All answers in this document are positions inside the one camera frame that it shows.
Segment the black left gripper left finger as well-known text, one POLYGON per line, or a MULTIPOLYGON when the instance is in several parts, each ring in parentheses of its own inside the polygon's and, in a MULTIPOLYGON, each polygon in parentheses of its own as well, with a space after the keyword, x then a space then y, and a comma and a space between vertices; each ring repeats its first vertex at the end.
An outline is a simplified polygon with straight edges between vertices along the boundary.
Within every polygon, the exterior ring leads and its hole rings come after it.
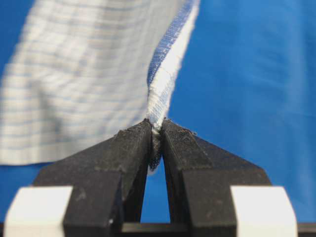
POLYGON ((147 119, 43 167, 20 188, 4 222, 6 237, 111 237, 140 221, 152 127, 147 119))

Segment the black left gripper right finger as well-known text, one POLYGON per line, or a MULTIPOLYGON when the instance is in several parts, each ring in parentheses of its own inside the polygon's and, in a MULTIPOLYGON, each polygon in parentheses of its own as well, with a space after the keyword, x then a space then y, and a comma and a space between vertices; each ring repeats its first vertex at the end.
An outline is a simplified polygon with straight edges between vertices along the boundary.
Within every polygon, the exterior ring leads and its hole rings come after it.
POLYGON ((283 187, 264 169, 165 120, 170 218, 193 237, 294 237, 296 217, 283 187))

